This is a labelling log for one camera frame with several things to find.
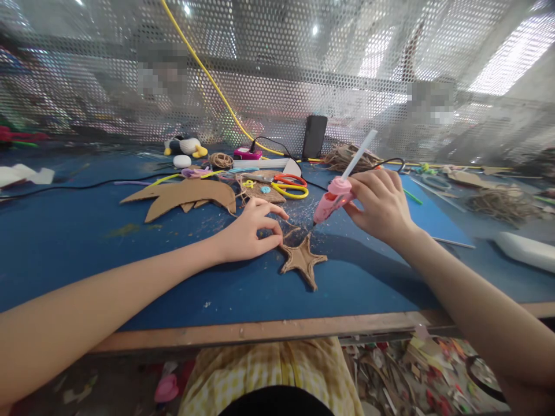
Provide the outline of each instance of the black phone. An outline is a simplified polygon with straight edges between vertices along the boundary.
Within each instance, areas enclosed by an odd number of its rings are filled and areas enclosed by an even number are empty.
[[[318,159],[320,157],[327,124],[327,117],[308,116],[306,119],[305,142],[302,145],[303,158]]]

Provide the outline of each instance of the right hand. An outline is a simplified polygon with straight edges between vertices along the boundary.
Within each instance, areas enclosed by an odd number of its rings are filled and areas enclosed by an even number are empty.
[[[283,208],[261,198],[251,198],[239,218],[212,236],[213,252],[221,256],[219,262],[249,260],[279,246],[283,232],[276,220],[267,217],[269,213],[289,219]],[[273,234],[259,239],[259,229],[270,229]]]
[[[397,245],[420,228],[412,221],[401,178],[388,169],[368,170],[348,178],[364,211],[350,202],[343,207],[353,222],[372,237]]]

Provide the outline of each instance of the person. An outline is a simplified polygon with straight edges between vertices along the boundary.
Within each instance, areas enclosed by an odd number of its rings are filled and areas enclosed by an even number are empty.
[[[351,203],[347,214],[421,274],[497,376],[513,413],[553,414],[555,334],[415,225],[397,173],[372,170],[349,181],[364,209]],[[281,207],[251,199],[237,220],[206,240],[2,313],[0,408],[47,383],[183,280],[276,248],[283,235],[278,222],[267,217],[271,213],[288,219]],[[272,235],[259,239],[259,229]],[[237,240],[242,244],[229,244]],[[207,348],[198,355],[180,413],[248,414],[253,407],[275,413],[284,406],[291,407],[289,413],[362,414],[337,338]]]

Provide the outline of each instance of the plaid fabric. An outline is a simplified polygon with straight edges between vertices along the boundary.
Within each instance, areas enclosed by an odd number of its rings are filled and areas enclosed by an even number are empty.
[[[274,385],[302,388],[336,416],[364,415],[337,338],[206,348],[179,415],[216,416],[239,397]]]

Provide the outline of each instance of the left hand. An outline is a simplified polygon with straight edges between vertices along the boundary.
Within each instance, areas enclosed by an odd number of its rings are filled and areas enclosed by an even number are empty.
[[[283,232],[277,220],[266,216],[270,212],[289,219],[283,208],[261,198],[251,198],[239,218],[210,238],[216,245],[214,252],[223,256],[223,262],[235,262],[252,259],[279,246]],[[273,235],[260,240],[257,231],[263,228],[271,229]]]

